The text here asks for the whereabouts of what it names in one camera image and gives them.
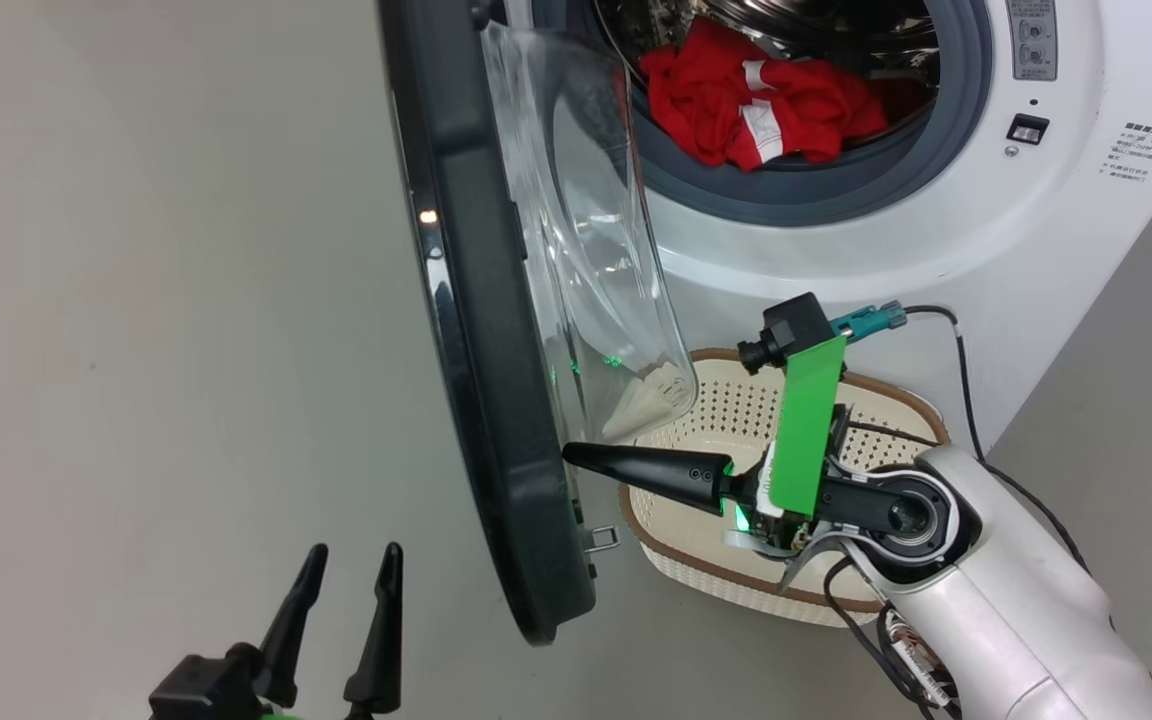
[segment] gray floor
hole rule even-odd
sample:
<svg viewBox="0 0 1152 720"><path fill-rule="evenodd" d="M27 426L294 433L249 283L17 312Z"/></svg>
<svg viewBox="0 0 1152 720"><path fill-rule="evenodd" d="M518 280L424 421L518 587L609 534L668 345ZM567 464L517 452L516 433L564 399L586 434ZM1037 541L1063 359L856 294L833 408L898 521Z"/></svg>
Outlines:
<svg viewBox="0 0 1152 720"><path fill-rule="evenodd" d="M1069 525L1152 669L1152 225L991 457ZM616 515L612 488L586 497ZM599 611L554 647L593 689L571 717L916 717L846 632L679 588L634 548L599 570Z"/></svg>

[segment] teal connector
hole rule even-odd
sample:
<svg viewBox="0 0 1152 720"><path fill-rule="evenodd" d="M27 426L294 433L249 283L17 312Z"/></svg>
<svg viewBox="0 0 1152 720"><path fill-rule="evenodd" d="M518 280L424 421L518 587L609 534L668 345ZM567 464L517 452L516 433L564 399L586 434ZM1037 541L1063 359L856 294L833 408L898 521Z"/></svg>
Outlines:
<svg viewBox="0 0 1152 720"><path fill-rule="evenodd" d="M869 338L879 331L890 331L908 323L905 310L900 302L893 300L882 306L862 306L855 313L829 320L829 327L836 336L847 338L847 344Z"/></svg>

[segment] red cloth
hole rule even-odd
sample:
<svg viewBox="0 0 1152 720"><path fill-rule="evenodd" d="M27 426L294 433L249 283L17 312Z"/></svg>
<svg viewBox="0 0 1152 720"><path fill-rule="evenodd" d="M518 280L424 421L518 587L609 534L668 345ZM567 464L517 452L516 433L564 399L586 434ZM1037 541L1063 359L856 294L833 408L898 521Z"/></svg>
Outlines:
<svg viewBox="0 0 1152 720"><path fill-rule="evenodd" d="M707 18L691 23L682 50L658 47L641 69L652 119L705 165L752 170L788 152L828 162L844 138L887 127L863 79L824 60L773 60Z"/></svg>

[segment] washing machine drum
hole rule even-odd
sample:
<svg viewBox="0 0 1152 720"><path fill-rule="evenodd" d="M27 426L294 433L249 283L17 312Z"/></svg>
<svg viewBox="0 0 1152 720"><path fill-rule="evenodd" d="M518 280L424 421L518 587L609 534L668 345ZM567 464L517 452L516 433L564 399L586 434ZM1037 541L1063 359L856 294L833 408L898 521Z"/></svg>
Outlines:
<svg viewBox="0 0 1152 720"><path fill-rule="evenodd" d="M922 86L890 128L852 138L828 164L783 156L745 173L687 156L650 119L641 56L681 45L692 18L737 29L772 56L821 58L870 81ZM831 223L873 213L935 179L977 126L993 47L984 0L532 0L536 26L586 36L635 74L637 142L646 185L668 199L744 223Z"/></svg>

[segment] laundry basket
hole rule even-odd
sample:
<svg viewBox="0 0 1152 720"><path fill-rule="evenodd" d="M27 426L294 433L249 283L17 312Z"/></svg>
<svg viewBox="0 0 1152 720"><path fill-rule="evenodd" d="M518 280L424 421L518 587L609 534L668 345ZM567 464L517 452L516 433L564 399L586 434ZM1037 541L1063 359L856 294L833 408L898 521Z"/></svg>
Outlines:
<svg viewBox="0 0 1152 720"><path fill-rule="evenodd" d="M679 450L721 452L730 455L737 473L763 456L776 433L785 376L765 367L750 377L736 353L703 350L692 354L700 395L691 411L666 427L635 439L635 445ZM838 386L838 402L851 407L851 419L904 430L917 437L947 442L945 425L927 402L887 382L847 373ZM869 469L910 462L925 447L882 433L850 430L842 461ZM785 594L776 594L783 562L728 547L723 531L735 520L655 497L643 488L622 486L621 514L639 539L647 560L669 578L728 602L819 626L842 626L824 601L824 574L838 561L824 552L808 562ZM881 604L855 570L841 573L832 588L838 602L859 621L869 621Z"/></svg>

